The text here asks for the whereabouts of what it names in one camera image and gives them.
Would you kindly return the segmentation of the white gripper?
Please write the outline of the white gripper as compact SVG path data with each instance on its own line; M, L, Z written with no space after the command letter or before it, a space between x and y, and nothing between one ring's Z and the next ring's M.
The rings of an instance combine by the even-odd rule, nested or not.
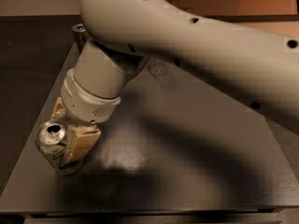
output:
M67 121L69 117L76 124L103 123L109 120L121 102L121 98L104 99L94 96L79 86L74 69L66 73L61 87L61 97L56 99L51 119ZM96 125L68 125L64 163L82 161L101 135Z

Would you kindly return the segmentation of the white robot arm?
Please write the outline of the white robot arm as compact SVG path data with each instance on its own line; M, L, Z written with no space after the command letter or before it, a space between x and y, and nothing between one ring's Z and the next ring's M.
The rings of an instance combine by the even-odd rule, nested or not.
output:
M203 18L165 0L81 0L90 37L67 72L53 114L70 122L65 162L83 159L121 90L146 58L176 64L296 132L299 49L295 37Z

